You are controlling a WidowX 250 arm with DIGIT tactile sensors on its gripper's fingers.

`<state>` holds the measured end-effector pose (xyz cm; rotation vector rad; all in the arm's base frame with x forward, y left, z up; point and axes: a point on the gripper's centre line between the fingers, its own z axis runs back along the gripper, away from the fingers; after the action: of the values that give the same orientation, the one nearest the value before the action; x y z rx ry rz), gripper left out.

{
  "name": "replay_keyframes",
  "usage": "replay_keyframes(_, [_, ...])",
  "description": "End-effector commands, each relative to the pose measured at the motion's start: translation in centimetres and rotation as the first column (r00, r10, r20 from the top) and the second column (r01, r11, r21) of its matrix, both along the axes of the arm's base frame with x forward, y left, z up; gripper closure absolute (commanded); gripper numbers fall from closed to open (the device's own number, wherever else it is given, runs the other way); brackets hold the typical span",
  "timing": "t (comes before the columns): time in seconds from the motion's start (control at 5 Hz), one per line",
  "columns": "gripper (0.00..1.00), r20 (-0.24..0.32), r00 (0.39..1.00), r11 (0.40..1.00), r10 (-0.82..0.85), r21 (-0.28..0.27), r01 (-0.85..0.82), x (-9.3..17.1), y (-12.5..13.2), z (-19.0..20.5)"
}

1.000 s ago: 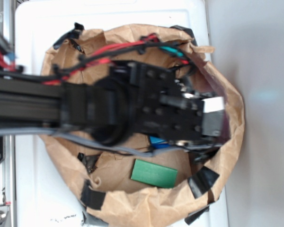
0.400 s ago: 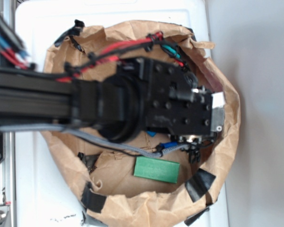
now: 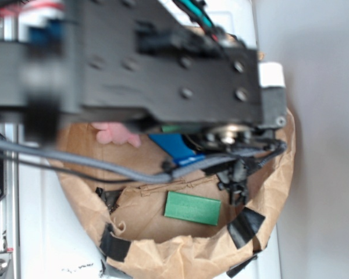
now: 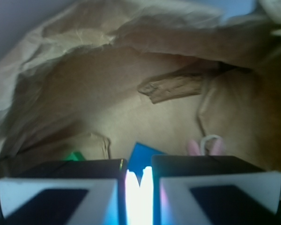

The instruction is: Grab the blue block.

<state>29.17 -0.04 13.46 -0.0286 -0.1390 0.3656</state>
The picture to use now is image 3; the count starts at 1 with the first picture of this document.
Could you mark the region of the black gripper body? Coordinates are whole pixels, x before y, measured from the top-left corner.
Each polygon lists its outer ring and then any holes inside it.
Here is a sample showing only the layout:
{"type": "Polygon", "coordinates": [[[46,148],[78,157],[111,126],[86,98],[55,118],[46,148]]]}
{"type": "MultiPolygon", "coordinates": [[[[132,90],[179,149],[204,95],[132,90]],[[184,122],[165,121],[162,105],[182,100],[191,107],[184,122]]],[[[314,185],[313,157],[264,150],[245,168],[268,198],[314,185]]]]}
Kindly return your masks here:
{"type": "Polygon", "coordinates": [[[247,186],[248,177],[278,155],[279,151],[273,151],[260,158],[239,156],[234,161],[206,168],[205,174],[217,176],[219,180],[217,186],[220,191],[227,191],[229,203],[232,206],[246,205],[250,199],[250,191],[247,186]]]}

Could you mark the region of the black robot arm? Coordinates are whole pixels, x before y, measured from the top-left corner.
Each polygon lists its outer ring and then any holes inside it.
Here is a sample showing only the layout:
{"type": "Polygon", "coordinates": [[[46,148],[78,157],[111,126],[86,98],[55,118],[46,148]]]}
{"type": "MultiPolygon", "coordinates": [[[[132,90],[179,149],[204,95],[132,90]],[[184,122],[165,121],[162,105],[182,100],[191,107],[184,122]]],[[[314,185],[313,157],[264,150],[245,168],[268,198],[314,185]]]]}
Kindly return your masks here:
{"type": "Polygon", "coordinates": [[[178,134],[190,156],[157,175],[50,153],[151,184],[197,169],[215,173],[237,206],[247,179],[283,153],[287,122],[281,65],[228,35],[202,1],[177,1],[194,31],[160,1],[0,1],[0,121],[52,142],[68,122],[118,122],[168,147],[178,134]]]}

